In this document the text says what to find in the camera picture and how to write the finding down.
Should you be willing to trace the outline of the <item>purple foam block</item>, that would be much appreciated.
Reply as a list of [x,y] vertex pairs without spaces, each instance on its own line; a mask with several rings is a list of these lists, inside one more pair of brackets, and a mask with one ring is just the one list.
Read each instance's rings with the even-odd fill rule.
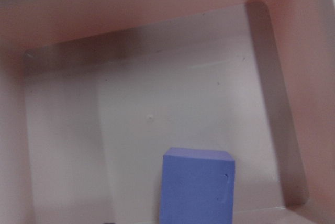
[[232,223],[235,160],[226,151],[170,148],[163,156],[160,223]]

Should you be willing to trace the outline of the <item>pink plastic bin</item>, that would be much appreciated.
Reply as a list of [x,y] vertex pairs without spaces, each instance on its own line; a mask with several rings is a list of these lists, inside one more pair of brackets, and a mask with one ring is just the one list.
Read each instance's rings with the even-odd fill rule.
[[1,0],[1,223],[157,223],[170,147],[334,223],[334,0]]

